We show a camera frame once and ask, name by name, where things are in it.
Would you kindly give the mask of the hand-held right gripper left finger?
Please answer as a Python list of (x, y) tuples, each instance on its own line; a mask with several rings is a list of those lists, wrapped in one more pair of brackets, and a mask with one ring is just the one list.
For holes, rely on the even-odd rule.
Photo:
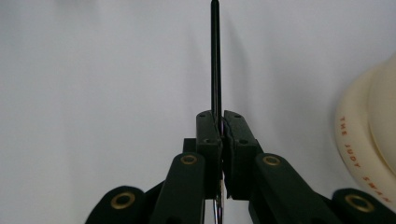
[(205, 197), (215, 199), (220, 192), (222, 143), (210, 110), (196, 116), (195, 137), (183, 140), (183, 151), (205, 158)]

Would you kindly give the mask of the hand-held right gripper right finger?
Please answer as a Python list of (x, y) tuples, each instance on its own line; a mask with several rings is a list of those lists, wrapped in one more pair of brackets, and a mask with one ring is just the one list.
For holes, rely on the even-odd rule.
[(224, 112), (224, 173), (227, 196), (248, 200), (254, 184), (254, 161), (262, 150), (245, 118), (233, 111)]

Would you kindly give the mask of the thin black spoolie brush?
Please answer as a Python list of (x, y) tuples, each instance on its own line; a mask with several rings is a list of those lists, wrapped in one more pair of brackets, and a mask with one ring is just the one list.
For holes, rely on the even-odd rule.
[[(221, 61), (219, 0), (211, 0), (211, 112), (219, 136), (219, 153), (222, 153), (222, 112), (221, 112)], [(215, 224), (223, 224), (223, 172), (219, 159), (219, 183), (213, 200)]]

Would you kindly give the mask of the cream duck-shaped brush holder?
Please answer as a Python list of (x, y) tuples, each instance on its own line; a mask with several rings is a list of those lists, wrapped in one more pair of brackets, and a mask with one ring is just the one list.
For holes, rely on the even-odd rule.
[(396, 212), (396, 53), (344, 91), (335, 139), (358, 185)]

